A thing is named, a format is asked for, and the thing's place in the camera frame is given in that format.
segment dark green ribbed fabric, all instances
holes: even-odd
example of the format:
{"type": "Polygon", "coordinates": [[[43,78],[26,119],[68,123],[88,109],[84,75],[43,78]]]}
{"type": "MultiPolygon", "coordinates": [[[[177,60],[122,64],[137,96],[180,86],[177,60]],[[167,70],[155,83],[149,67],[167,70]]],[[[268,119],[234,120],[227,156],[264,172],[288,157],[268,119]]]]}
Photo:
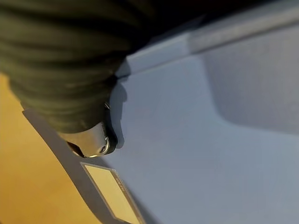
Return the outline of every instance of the dark green ribbed fabric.
{"type": "Polygon", "coordinates": [[[154,19],[148,0],[0,0],[0,71],[57,131],[87,130],[154,19]]]}

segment grey strip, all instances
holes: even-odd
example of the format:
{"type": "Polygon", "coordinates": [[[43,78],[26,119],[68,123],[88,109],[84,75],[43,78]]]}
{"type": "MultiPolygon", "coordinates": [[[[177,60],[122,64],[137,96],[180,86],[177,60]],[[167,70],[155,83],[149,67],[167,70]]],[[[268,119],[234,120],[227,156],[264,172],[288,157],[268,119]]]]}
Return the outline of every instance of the grey strip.
{"type": "MultiPolygon", "coordinates": [[[[23,114],[57,157],[93,214],[104,224],[125,224],[126,222],[116,220],[112,217],[109,208],[81,164],[88,163],[106,168],[110,168],[110,166],[100,157],[81,158],[76,156],[71,152],[65,141],[32,109],[24,110],[23,114]]],[[[145,223],[159,224],[138,201],[137,197],[132,192],[130,193],[145,223]]]]}

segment wooden floor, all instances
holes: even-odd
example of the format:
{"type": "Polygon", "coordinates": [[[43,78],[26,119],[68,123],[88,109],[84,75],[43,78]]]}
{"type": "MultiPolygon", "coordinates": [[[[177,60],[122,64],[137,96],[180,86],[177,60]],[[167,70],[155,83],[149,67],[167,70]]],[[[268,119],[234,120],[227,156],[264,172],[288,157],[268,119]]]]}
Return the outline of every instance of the wooden floor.
{"type": "Polygon", "coordinates": [[[0,75],[0,223],[99,224],[0,75]]]}

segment yellow label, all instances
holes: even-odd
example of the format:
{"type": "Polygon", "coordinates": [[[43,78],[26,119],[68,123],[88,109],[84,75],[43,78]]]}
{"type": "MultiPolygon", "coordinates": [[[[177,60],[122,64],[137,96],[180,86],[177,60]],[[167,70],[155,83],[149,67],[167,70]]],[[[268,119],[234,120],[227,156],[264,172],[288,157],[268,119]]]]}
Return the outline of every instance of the yellow label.
{"type": "Polygon", "coordinates": [[[112,215],[130,224],[144,224],[131,196],[114,170],[93,164],[82,164],[112,215]]]}

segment light blue plastic panel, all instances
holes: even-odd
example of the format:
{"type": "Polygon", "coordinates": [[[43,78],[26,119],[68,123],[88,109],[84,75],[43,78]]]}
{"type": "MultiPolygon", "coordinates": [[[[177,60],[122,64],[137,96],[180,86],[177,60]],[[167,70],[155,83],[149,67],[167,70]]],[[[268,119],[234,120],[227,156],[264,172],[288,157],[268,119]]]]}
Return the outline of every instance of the light blue plastic panel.
{"type": "Polygon", "coordinates": [[[105,161],[163,224],[298,223],[299,137],[225,120],[205,60],[119,82],[111,107],[124,142],[105,161]]]}

